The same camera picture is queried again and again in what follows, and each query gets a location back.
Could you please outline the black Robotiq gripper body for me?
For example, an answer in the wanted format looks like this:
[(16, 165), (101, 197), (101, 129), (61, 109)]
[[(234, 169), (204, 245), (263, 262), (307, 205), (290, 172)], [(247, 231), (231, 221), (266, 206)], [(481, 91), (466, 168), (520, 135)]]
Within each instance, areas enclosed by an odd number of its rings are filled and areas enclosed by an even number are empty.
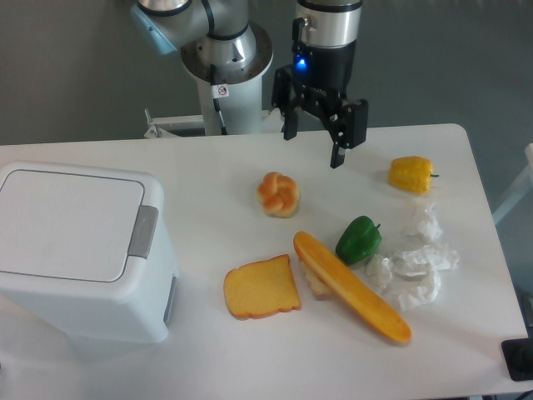
[(339, 119), (351, 79), (356, 40), (340, 47), (316, 47), (294, 40), (291, 85), (296, 97), (291, 110), (305, 110), (314, 117)]

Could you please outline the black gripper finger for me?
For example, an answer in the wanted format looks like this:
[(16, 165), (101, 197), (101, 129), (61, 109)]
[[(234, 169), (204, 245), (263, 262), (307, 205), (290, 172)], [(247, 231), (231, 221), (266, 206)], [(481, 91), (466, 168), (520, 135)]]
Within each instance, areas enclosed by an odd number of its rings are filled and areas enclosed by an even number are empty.
[(331, 168), (340, 167), (347, 150), (366, 141), (369, 102), (362, 98), (352, 101), (335, 96), (320, 97), (320, 120), (333, 142)]
[(285, 140), (291, 140), (297, 134), (297, 109), (304, 103), (307, 89), (308, 86), (298, 78), (292, 66), (286, 65), (275, 71), (271, 105), (278, 108), (283, 117), (281, 131)]

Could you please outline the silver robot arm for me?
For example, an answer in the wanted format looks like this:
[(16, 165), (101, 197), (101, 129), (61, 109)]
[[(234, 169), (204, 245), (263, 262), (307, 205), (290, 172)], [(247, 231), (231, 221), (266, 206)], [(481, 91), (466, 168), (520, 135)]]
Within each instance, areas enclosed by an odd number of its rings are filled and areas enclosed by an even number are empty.
[[(291, 62), (274, 74), (271, 105), (285, 139), (300, 113), (317, 118), (332, 140), (331, 166), (366, 141), (368, 102), (346, 94), (361, 17), (359, 1), (300, 1), (291, 23)], [(261, 133), (262, 78), (271, 39), (245, 1), (136, 1), (132, 16), (161, 54), (179, 52), (196, 80), (206, 135)]]

